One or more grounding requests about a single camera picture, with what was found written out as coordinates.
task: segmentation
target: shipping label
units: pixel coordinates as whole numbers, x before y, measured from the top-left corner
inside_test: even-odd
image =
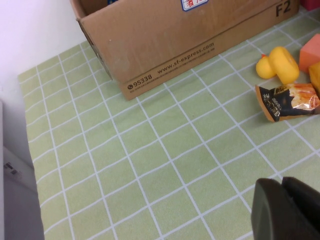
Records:
[[[152,82],[176,71],[179,68],[184,67],[193,61],[210,54],[210,52],[215,50],[215,44],[212,40],[203,43],[202,45],[189,50],[171,61],[165,62],[164,64],[150,70],[145,75],[135,78],[128,82],[127,89],[132,94],[133,92],[151,84]]]
[[[208,0],[181,0],[184,11],[189,11],[207,2]]]

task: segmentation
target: green checkered tablecloth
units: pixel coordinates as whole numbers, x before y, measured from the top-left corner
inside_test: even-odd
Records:
[[[316,33],[302,9],[131,101],[87,42],[21,74],[46,240],[248,240],[258,178],[320,190],[319,116],[268,122],[254,91],[280,85],[261,53]]]

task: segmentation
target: orange object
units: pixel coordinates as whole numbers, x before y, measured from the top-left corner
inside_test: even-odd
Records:
[[[291,84],[299,77],[299,66],[290,52],[283,47],[275,47],[255,65],[256,73],[263,79],[270,79],[277,75],[282,84]]]
[[[320,34],[311,38],[300,50],[299,69],[309,73],[309,67],[320,62]]]
[[[309,67],[310,80],[317,93],[320,93],[320,61]]]
[[[300,0],[300,3],[308,11],[320,8],[320,0]]]

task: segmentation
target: orange foam block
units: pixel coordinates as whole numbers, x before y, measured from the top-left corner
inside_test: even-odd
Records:
[[[309,67],[320,62],[320,34],[311,38],[300,50],[299,69],[309,73]]]

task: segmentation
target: white wall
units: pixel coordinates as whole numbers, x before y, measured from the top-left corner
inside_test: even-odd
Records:
[[[0,0],[0,41],[4,144],[18,157],[28,156],[17,75],[85,41],[85,37],[69,0]]]
[[[0,0],[3,144],[29,166],[32,160],[17,75],[84,40],[69,0]],[[37,194],[5,178],[4,195],[7,239],[43,239]]]
[[[14,73],[85,40],[69,0],[1,0],[0,20],[0,63]]]

